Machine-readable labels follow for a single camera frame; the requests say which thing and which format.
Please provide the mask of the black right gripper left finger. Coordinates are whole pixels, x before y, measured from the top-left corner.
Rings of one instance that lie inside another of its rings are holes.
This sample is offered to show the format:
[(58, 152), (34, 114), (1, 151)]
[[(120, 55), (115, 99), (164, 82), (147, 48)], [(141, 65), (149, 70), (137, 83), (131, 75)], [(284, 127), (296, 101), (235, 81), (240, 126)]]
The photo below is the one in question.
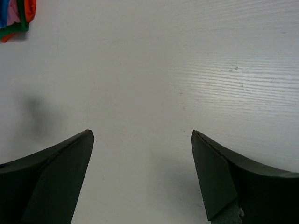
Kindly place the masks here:
[(91, 130), (0, 166), (2, 224), (70, 224), (94, 144)]

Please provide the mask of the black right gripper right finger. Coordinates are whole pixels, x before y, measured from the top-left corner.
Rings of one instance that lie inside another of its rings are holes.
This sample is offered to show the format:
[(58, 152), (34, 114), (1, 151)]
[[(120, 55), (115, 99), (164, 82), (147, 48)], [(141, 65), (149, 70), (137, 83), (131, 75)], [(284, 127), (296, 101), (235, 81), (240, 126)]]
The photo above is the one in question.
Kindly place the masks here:
[(298, 223), (298, 173), (249, 159), (196, 130), (191, 145), (208, 221)]

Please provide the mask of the blue t-shirt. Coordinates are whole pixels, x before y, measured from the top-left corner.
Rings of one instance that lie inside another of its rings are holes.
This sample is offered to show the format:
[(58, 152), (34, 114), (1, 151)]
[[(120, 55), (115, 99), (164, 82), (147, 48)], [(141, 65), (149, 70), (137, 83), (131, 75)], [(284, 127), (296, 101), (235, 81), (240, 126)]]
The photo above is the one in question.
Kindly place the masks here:
[(0, 0), (0, 28), (7, 25), (7, 15), (10, 0)]

